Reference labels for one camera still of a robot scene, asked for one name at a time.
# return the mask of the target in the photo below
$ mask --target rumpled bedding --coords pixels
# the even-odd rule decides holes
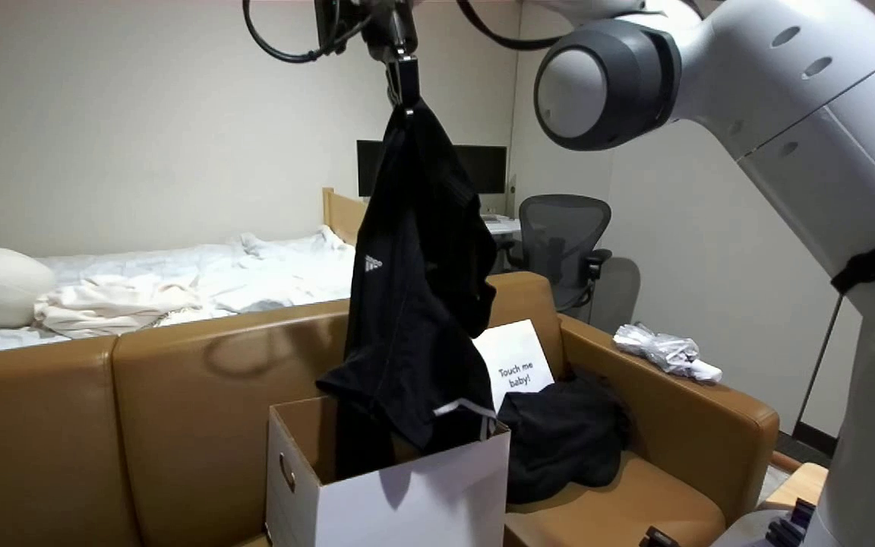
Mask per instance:
[[[292,240],[243,235],[164,251],[42,259],[61,287],[36,301],[36,326],[0,327],[0,348],[350,296],[351,254],[322,227]]]

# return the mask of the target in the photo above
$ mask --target hanging clothing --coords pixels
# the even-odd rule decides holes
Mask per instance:
[[[474,440],[435,408],[490,408],[472,338],[490,322],[495,240],[453,143],[426,102],[399,105],[354,240],[346,355],[319,389],[337,398],[337,474],[394,461],[391,435],[427,451]]]

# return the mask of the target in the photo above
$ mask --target couch armrest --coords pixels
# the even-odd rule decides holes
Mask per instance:
[[[565,361],[603,372],[626,404],[634,451],[713,497],[729,521],[758,506],[777,436],[772,408],[726,387],[669,377],[571,317],[558,320],[558,338]]]

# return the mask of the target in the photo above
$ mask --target wall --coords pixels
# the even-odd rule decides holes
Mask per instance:
[[[525,3],[522,37],[569,30]],[[541,55],[519,55],[509,178],[517,198],[574,190],[610,201],[605,246],[641,266],[638,322],[695,338],[726,380],[753,392],[794,432],[837,292],[795,235],[721,150],[673,122],[614,153],[563,153],[537,126],[533,83]],[[805,422],[837,435],[860,317],[844,306]]]
[[[517,28],[512,0],[490,0]],[[262,30],[316,46],[310,0],[256,0]],[[509,138],[512,64],[455,12],[415,9],[423,95],[453,138]],[[354,190],[351,143],[388,117],[361,40],[316,68],[264,57],[240,0],[0,0],[0,246],[103,251],[292,238],[319,188]]]

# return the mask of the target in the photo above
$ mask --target chair backrest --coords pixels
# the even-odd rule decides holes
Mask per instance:
[[[592,292],[590,326],[617,330],[631,322],[641,293],[641,266],[626,254],[610,254]]]
[[[610,205],[590,195],[533,195],[519,205],[525,266],[548,277],[555,306],[577,309],[583,259],[610,226]]]

